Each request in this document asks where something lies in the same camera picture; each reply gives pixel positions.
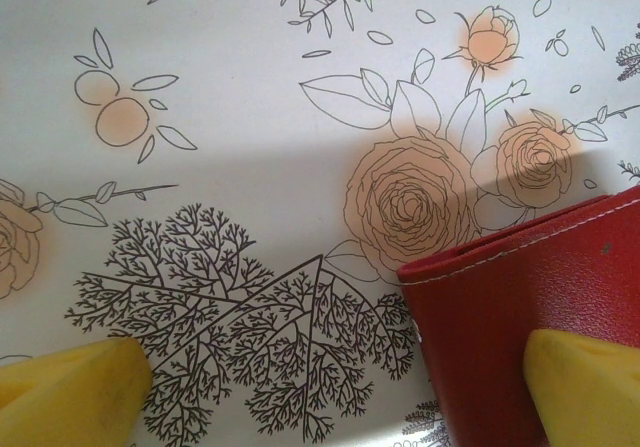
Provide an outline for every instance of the leather surface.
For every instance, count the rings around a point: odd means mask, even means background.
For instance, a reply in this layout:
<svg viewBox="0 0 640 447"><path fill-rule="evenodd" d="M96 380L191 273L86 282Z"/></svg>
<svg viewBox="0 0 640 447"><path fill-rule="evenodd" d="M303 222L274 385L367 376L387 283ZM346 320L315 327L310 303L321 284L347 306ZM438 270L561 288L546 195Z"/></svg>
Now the leather surface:
<svg viewBox="0 0 640 447"><path fill-rule="evenodd" d="M640 187L398 277L453 445L547 446L522 374L527 338L550 328L640 347Z"/></svg>

